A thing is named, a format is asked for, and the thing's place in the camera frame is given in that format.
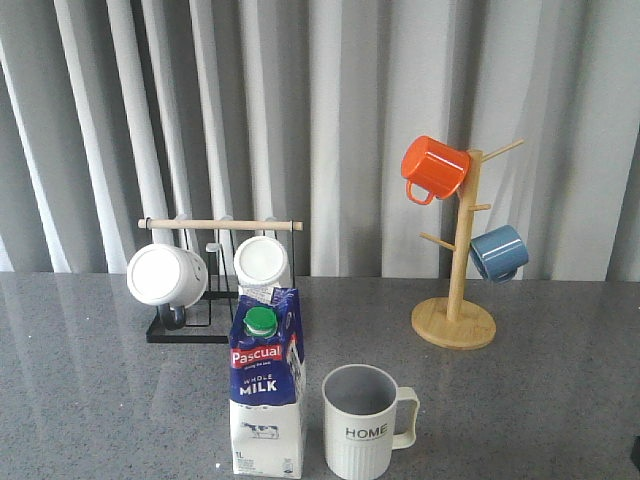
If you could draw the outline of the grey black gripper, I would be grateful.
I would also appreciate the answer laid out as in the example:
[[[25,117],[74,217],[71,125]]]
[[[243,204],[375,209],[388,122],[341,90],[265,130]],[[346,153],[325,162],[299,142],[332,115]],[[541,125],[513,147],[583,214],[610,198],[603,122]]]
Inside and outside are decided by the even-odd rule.
[[[640,436],[636,436],[630,451],[630,460],[640,470]]]

